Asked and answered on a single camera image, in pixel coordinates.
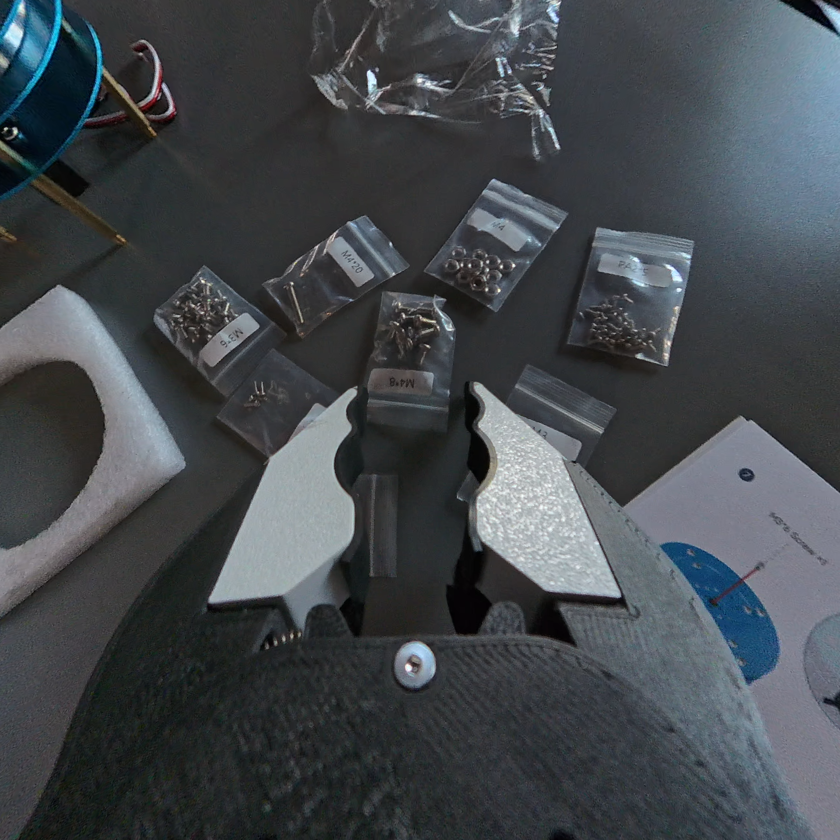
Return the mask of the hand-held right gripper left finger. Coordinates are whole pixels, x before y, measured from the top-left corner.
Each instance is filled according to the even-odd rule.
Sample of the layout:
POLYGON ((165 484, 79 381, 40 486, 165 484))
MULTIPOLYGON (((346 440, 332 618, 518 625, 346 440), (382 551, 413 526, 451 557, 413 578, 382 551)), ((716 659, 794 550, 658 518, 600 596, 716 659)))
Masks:
POLYGON ((271 456, 208 597, 212 610, 281 607, 302 629, 350 597, 340 564, 361 538, 363 401, 351 387, 271 456))

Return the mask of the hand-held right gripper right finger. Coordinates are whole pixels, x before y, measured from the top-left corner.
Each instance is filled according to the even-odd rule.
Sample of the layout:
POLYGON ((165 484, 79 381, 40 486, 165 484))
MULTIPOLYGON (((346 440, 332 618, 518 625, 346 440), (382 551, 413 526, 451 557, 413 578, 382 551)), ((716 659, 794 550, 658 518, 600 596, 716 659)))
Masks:
POLYGON ((615 606, 623 594, 567 460, 477 381, 469 431, 465 537, 453 577, 453 625, 478 634, 502 603, 524 633, 571 636, 562 605, 615 606))

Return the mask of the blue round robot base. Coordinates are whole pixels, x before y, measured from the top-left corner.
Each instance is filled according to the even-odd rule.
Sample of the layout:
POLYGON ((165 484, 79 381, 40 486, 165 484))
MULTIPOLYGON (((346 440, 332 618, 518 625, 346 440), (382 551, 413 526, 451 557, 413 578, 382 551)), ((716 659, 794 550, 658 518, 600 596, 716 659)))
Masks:
POLYGON ((1 198, 33 187, 117 245, 125 238, 49 170, 85 128, 130 121, 152 139, 175 105, 146 41, 132 49, 152 67, 150 92, 135 101, 104 66, 95 29, 61 1, 6 1, 1 9, 1 198))

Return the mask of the white foam piece with hole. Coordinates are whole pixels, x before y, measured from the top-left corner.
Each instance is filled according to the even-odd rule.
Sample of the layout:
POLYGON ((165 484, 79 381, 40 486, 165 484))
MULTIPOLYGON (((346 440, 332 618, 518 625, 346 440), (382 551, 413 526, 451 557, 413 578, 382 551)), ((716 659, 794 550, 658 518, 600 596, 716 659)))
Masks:
POLYGON ((63 286, 1 329, 2 384, 37 366, 70 362, 98 396, 101 454, 79 495, 48 528, 2 549, 5 616, 181 472, 185 458, 120 347, 84 298, 63 286))

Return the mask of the printed assembly manual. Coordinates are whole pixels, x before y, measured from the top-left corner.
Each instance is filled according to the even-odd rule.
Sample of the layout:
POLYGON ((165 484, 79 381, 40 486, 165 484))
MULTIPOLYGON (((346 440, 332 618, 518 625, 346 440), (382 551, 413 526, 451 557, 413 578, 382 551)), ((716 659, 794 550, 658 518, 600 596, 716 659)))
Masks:
POLYGON ((728 643, 814 835, 838 838, 838 491, 739 417, 626 512, 728 643))

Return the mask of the group of small screw bags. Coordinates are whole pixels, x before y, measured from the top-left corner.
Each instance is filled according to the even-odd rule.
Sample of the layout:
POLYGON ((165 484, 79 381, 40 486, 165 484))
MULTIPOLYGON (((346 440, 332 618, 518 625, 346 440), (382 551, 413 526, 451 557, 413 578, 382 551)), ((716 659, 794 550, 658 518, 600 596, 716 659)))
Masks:
MULTIPOLYGON (((425 272, 497 312, 566 216, 513 185, 492 180, 425 272)), ((667 366, 695 246, 687 238, 597 228, 567 344, 667 366)), ((362 216, 268 280, 264 291, 303 339, 407 268, 392 242, 362 216)), ((218 420, 262 455, 275 454, 291 438, 298 418, 333 399, 322 383, 275 350, 267 316, 209 268, 199 269, 164 301, 153 322, 227 396, 218 420)), ((363 384, 362 392, 367 409, 363 384)), ((520 374, 507 404, 564 457, 582 466, 616 412, 532 365, 520 374)))

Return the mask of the crumpled clear plastic wrap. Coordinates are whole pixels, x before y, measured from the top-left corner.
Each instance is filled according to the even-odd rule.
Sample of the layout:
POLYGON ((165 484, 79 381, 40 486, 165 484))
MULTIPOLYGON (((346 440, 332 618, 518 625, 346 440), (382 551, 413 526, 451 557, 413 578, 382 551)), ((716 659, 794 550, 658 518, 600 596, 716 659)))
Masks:
POLYGON ((549 113, 561 4, 317 2, 309 74, 343 112, 461 127, 512 119, 542 161, 561 148, 549 113))

